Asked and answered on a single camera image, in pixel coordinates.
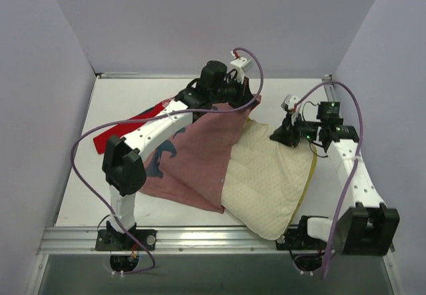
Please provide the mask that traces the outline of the cream pillow yellow edge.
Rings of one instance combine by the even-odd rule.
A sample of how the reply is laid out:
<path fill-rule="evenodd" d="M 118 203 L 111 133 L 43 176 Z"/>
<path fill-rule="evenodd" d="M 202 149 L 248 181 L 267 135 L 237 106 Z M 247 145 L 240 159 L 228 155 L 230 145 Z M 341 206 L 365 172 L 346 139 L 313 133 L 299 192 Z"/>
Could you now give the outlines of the cream pillow yellow edge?
<path fill-rule="evenodd" d="M 307 142 L 296 148 L 270 140 L 274 128 L 252 119 L 232 147 L 222 206 L 266 240 L 276 240 L 296 215 L 317 158 Z"/>

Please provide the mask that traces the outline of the red pink printed pillowcase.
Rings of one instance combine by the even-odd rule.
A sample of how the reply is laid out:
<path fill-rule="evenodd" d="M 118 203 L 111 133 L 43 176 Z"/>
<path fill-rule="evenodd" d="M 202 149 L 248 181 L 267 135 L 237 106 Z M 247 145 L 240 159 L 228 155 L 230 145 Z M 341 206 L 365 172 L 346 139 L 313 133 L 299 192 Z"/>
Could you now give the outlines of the red pink printed pillowcase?
<path fill-rule="evenodd" d="M 121 138 L 154 121 L 170 101 L 157 104 L 150 111 L 95 137 L 98 153 L 104 157 L 111 136 Z M 147 178 L 136 194 L 142 192 L 202 210 L 222 212 L 220 199 L 232 146 L 241 137 L 243 126 L 256 105 L 236 110 L 227 103 L 215 104 L 197 121 L 176 131 L 144 162 Z"/>

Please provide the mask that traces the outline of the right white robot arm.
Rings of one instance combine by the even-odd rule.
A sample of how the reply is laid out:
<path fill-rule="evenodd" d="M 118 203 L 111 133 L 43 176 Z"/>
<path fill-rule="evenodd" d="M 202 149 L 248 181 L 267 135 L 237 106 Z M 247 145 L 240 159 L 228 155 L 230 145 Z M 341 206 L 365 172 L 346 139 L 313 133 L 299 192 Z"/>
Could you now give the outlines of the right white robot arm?
<path fill-rule="evenodd" d="M 296 148 L 316 141 L 332 161 L 344 198 L 339 203 L 337 220 L 324 216 L 303 216 L 296 228 L 284 236 L 286 249 L 313 250 L 332 242 L 343 255 L 384 256 L 393 243 L 400 217 L 386 206 L 373 185 L 358 152 L 360 137 L 353 126 L 339 115 L 339 102 L 320 102 L 315 121 L 306 121 L 298 97 L 290 95 L 282 103 L 286 116 L 270 139 Z"/>

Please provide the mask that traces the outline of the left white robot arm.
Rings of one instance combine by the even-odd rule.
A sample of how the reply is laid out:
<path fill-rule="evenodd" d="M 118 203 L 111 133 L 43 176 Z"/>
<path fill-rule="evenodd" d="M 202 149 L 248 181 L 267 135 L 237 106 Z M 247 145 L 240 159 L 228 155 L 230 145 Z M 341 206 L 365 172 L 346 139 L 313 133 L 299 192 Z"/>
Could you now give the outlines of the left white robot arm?
<path fill-rule="evenodd" d="M 106 224 L 111 242 L 119 249 L 134 243 L 136 192 L 146 182 L 144 162 L 176 131 L 197 121 L 216 103 L 246 108 L 253 103 L 246 72 L 253 62 L 245 57 L 229 65 L 209 61 L 197 79 L 182 89 L 156 116 L 135 131 L 106 142 L 102 170 L 110 187 L 112 212 Z"/>

